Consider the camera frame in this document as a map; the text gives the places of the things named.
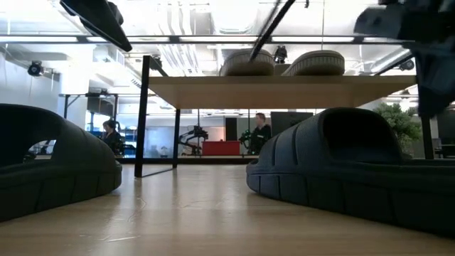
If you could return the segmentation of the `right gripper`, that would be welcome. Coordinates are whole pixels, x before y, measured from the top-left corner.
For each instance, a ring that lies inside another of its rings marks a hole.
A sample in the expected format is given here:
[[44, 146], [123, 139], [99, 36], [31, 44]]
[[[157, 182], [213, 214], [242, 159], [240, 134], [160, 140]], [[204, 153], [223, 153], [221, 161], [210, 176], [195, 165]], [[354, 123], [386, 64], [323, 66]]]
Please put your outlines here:
[[[400, 41], [445, 41], [455, 36], [455, 0], [378, 0], [358, 17], [354, 33]], [[455, 48], [411, 46], [418, 113], [432, 118], [455, 101]]]

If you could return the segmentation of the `grey rubber slide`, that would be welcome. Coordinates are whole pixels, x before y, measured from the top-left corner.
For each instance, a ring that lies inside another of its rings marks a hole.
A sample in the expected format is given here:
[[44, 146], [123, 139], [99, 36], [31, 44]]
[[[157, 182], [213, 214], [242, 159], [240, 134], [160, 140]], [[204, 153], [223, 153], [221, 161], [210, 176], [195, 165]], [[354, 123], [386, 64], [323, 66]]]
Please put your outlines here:
[[219, 76], [271, 76], [274, 74], [274, 57], [267, 50], [260, 50], [250, 61], [252, 50], [241, 49], [224, 59]]
[[282, 76], [343, 75], [345, 58], [334, 50], [314, 50], [300, 55]]

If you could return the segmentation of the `black rubber slide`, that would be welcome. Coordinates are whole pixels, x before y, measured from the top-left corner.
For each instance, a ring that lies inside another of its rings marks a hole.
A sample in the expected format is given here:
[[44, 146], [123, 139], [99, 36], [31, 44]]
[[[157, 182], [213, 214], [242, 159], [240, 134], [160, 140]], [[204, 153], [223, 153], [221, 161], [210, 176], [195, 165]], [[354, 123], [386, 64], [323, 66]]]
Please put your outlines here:
[[0, 104], [0, 222], [106, 195], [122, 165], [94, 135], [38, 107]]
[[455, 238], [455, 161], [406, 158], [370, 110], [331, 108], [295, 124], [246, 174], [268, 198]]

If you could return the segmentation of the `small green potted plant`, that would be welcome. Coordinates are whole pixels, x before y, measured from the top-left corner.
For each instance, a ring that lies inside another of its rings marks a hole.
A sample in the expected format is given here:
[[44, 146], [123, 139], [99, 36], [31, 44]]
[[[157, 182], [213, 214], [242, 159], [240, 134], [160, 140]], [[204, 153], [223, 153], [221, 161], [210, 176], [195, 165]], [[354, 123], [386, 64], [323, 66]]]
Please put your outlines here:
[[374, 110], [383, 117], [392, 128], [401, 146], [405, 158], [414, 156], [413, 143], [422, 138], [421, 122], [416, 120], [417, 111], [415, 107], [403, 110], [397, 103], [387, 105], [381, 103]]

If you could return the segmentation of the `black background table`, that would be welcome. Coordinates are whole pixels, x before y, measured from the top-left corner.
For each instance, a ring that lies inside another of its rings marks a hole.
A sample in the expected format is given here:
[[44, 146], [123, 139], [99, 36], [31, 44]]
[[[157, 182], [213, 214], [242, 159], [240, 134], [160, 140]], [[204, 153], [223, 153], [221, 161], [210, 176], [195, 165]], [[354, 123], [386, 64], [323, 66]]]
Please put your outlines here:
[[117, 120], [119, 95], [115, 93], [87, 92], [85, 94], [59, 94], [64, 98], [63, 117], [68, 118], [68, 108], [81, 97], [87, 98], [87, 110], [95, 114], [109, 116], [114, 121]]

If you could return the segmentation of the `long ceiling light strip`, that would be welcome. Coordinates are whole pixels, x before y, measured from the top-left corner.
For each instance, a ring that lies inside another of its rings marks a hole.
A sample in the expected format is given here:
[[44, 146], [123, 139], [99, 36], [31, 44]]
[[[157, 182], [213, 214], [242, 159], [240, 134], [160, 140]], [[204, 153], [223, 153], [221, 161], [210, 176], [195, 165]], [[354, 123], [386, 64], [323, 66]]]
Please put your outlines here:
[[[146, 44], [253, 44], [256, 36], [130, 36], [132, 45]], [[107, 41], [97, 36], [71, 35], [0, 35], [0, 43], [16, 44], [106, 44]], [[368, 36], [271, 36], [267, 44], [302, 44], [302, 45], [399, 45], [402, 41]]]

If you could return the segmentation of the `seated person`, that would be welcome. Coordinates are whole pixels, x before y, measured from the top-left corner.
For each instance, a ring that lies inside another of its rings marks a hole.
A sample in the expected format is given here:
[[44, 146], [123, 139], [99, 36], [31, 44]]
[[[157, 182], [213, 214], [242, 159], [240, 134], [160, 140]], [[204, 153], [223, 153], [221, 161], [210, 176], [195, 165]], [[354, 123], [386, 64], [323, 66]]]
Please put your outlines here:
[[102, 141], [114, 152], [115, 155], [123, 155], [124, 141], [121, 134], [117, 131], [117, 123], [113, 119], [105, 121], [103, 124], [105, 135]]

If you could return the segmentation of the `red counter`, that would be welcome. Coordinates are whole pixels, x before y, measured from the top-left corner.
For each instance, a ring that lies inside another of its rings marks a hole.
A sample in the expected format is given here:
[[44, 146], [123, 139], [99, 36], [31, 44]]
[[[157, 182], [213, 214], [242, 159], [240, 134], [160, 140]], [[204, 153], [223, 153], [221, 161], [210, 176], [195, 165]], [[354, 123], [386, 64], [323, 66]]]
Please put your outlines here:
[[203, 156], [238, 156], [240, 155], [239, 141], [204, 141]]

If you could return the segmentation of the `standing person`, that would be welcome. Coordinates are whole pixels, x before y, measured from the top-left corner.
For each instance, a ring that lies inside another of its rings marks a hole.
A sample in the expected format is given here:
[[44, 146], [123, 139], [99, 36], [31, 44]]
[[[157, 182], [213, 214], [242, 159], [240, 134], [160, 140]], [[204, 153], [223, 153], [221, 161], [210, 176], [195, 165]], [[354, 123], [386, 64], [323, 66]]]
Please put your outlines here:
[[265, 143], [272, 137], [272, 128], [266, 123], [266, 117], [258, 112], [255, 115], [256, 127], [251, 132], [249, 153], [258, 155]]

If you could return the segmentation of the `wooden shelf with black frame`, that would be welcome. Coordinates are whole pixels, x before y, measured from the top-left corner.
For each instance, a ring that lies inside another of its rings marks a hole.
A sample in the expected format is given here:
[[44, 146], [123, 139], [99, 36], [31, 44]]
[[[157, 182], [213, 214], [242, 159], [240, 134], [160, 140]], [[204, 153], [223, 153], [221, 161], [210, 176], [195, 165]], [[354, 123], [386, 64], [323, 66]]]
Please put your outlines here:
[[412, 75], [163, 77], [142, 58], [134, 175], [143, 177], [149, 92], [176, 110], [357, 107], [416, 85]]

